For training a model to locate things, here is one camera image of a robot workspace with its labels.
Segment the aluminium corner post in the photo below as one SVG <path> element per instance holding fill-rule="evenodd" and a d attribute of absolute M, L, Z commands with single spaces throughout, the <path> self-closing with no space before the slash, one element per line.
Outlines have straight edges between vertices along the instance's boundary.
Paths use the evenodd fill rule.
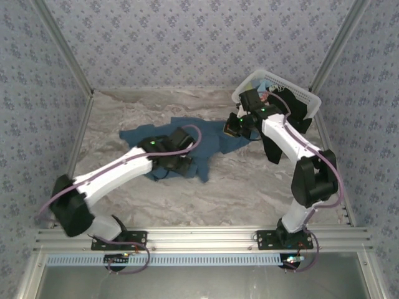
<path fill-rule="evenodd" d="M 80 67 L 77 59 L 75 58 L 72 52 L 72 48 L 69 46 L 64 35 L 62 34 L 62 31 L 57 24 L 56 19 L 51 14 L 50 9 L 47 7 L 45 0 L 30 0 L 30 2 L 36 10 L 36 13 L 38 13 L 40 20 L 42 21 L 44 27 L 47 29 L 55 45 L 57 46 L 61 56 L 70 68 L 80 88 L 84 91 L 86 95 L 91 96 L 92 88 L 89 84 L 89 81 L 87 80 L 84 71 Z"/>
<path fill-rule="evenodd" d="M 346 43 L 350 39 L 366 9 L 370 5 L 371 0 L 353 0 L 353 3 L 343 19 L 337 34 L 335 35 L 332 44 L 314 76 L 312 83 L 309 85 L 309 91 L 317 94 L 324 82 L 331 73 L 336 61 L 344 50 Z"/>

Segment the white plastic basket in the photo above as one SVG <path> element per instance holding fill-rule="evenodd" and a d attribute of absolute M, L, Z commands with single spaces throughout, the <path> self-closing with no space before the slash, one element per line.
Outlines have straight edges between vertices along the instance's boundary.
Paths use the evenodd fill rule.
<path fill-rule="evenodd" d="M 239 103 L 239 94 L 245 91 L 246 87 L 248 87 L 253 80 L 264 79 L 272 82 L 273 84 L 278 84 L 288 88 L 295 95 L 298 101 L 306 104 L 307 114 L 305 118 L 313 118 L 319 111 L 319 108 L 321 106 L 321 99 L 317 95 L 314 95 L 313 93 L 308 92 L 307 90 L 295 85 L 294 83 L 284 78 L 281 78 L 278 75 L 270 73 L 264 69 L 255 70 L 250 75 L 248 75 L 232 93 L 232 101 L 234 103 Z"/>

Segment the aluminium cross rail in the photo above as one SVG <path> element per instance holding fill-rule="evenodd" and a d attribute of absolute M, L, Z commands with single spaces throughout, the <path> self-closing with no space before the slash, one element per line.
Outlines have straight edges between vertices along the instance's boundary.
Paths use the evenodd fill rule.
<path fill-rule="evenodd" d="M 153 227 L 147 247 L 152 253 L 245 253 L 258 251 L 255 232 L 260 227 Z M 358 252 L 373 250 L 370 231 L 347 225 L 312 225 L 320 251 Z M 42 229 L 33 250 L 45 253 L 88 252 L 92 239 L 86 235 L 67 237 L 60 229 Z"/>

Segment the blue t-shirt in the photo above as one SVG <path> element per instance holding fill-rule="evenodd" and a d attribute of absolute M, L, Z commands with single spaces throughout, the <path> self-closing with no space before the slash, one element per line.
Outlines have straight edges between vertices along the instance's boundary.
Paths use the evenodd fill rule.
<path fill-rule="evenodd" d="M 172 117 L 169 124 L 161 126 L 155 126 L 153 124 L 141 125 L 132 130 L 120 131 L 119 137 L 121 140 L 126 141 L 130 148 L 133 148 L 145 138 L 169 135 L 177 127 L 185 125 L 197 126 L 201 131 L 202 140 L 199 146 L 189 154 L 193 160 L 185 175 L 179 174 L 176 171 L 167 170 L 160 166 L 145 176 L 152 181 L 178 177 L 198 177 L 200 181 L 205 183 L 209 180 L 208 162 L 212 156 L 218 153 L 228 154 L 259 139 L 259 133 L 255 131 L 250 132 L 249 138 L 243 136 L 229 136 L 223 131 L 224 124 L 224 121 L 206 121 L 193 117 Z"/>

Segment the black t-shirt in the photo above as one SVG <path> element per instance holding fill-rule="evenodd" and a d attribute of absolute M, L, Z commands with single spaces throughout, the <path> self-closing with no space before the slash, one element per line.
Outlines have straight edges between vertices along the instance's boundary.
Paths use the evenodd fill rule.
<path fill-rule="evenodd" d="M 281 85 L 272 85 L 268 88 L 267 92 L 271 92 L 278 95 L 284 100 L 286 105 L 289 107 L 291 114 L 288 117 L 288 122 L 299 132 L 306 133 L 310 124 L 312 123 L 311 118 L 305 118 L 307 114 L 307 105 L 298 101 L 295 95 L 286 87 Z M 280 114 L 288 114 L 288 109 L 286 106 L 275 96 L 269 95 L 268 105 L 274 105 L 277 107 L 277 111 Z M 282 151 L 270 138 L 262 136 L 262 141 L 264 144 L 264 149 L 268 160 L 274 164 L 279 164 Z"/>

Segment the small black circuit board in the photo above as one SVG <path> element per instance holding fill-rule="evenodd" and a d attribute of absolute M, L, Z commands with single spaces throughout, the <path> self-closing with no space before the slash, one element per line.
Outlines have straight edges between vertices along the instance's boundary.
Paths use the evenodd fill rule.
<path fill-rule="evenodd" d="M 282 265 L 280 268 L 296 270 L 305 257 L 297 254 L 280 254 Z"/>
<path fill-rule="evenodd" d="M 103 257 L 103 263 L 108 264 L 108 263 L 128 263 L 129 261 L 129 255 L 127 254 L 106 254 Z"/>

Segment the grey sheet metal panel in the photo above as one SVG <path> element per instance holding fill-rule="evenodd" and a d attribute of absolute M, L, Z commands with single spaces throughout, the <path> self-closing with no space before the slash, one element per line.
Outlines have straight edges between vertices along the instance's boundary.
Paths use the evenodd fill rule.
<path fill-rule="evenodd" d="M 302 273 L 269 266 L 149 266 L 113 275 L 104 266 L 46 265 L 32 256 L 17 299 L 388 299 L 365 252 L 322 253 Z"/>

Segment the light blue garment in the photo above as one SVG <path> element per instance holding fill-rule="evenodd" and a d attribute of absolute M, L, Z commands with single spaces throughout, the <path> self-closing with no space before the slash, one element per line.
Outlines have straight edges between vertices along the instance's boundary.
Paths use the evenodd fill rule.
<path fill-rule="evenodd" d="M 255 78 L 250 81 L 252 88 L 256 89 L 258 93 L 263 94 L 268 91 L 268 88 L 274 85 L 273 82 L 267 79 Z"/>

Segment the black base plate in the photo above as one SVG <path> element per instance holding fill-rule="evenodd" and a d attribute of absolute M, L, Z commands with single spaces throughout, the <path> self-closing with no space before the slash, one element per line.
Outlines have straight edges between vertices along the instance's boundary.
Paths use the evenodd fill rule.
<path fill-rule="evenodd" d="M 91 243 L 93 251 L 143 251 L 147 245 L 148 232 L 144 230 L 125 230 L 111 241 L 94 237 Z"/>
<path fill-rule="evenodd" d="M 259 250 L 300 250 L 314 248 L 312 237 L 304 231 L 289 234 L 279 230 L 257 230 L 256 241 Z"/>

